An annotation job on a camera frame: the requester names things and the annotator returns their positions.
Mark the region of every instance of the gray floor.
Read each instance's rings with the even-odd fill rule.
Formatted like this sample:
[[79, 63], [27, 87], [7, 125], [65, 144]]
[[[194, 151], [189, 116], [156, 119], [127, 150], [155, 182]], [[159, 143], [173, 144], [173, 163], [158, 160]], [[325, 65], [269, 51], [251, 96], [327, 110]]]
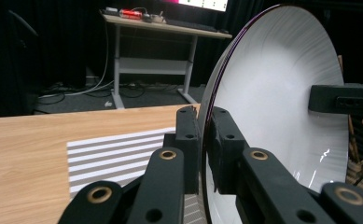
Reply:
[[[144, 88], [122, 87], [119, 92], [126, 108], [188, 104], [178, 93], [177, 89], [179, 88], [182, 88], [182, 85], [157, 84], [145, 85]], [[204, 93], [204, 85], [201, 85], [201, 87], [189, 87], [188, 92], [199, 103]], [[35, 114], [109, 109], [115, 109], [109, 90], [79, 95], [64, 95], [60, 93], [54, 94], [51, 97], [40, 98], [35, 107]]]

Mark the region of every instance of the white desk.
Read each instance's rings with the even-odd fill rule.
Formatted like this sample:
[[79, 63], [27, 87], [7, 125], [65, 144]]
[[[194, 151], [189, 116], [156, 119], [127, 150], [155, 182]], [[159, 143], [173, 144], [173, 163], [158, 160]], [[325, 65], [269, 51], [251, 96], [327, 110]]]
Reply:
[[[180, 26], [167, 25], [164, 23], [148, 23], [144, 21], [122, 19], [120, 17], [104, 15], [107, 22], [114, 23], [116, 26], [115, 33], [115, 57], [114, 57], [114, 90], [112, 97], [116, 109], [125, 108], [119, 95], [119, 76], [120, 73], [128, 74], [162, 74], [162, 75], [185, 75], [184, 89], [178, 89], [179, 93], [191, 104], [196, 101], [188, 94], [190, 77], [192, 74], [193, 60], [195, 55], [198, 36], [212, 38], [231, 38], [231, 35], [222, 34], [220, 32], [208, 32], [203, 30], [190, 29]], [[158, 60], [158, 59], [139, 59], [139, 58], [120, 58], [119, 42], [120, 27], [132, 27], [146, 29], [152, 31], [169, 32], [181, 35], [192, 35], [192, 42], [189, 49], [189, 57], [187, 61], [175, 60]]]

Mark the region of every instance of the striped pattern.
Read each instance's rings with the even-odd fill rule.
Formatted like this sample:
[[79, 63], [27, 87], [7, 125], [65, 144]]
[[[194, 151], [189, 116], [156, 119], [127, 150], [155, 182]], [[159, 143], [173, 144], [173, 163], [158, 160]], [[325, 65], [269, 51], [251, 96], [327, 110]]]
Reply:
[[[70, 198], [88, 184], [107, 180], [122, 187], [143, 175], [151, 154], [163, 145], [166, 128], [67, 143]], [[185, 195], [184, 223], [206, 223], [196, 195]]]

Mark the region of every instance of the monitor screen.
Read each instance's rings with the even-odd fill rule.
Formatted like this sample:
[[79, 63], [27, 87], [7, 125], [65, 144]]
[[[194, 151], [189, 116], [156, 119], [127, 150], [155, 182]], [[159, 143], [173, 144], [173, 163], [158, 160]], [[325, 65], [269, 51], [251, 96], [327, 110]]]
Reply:
[[217, 11], [225, 11], [227, 9], [228, 0], [161, 0], [191, 7], [202, 7]]

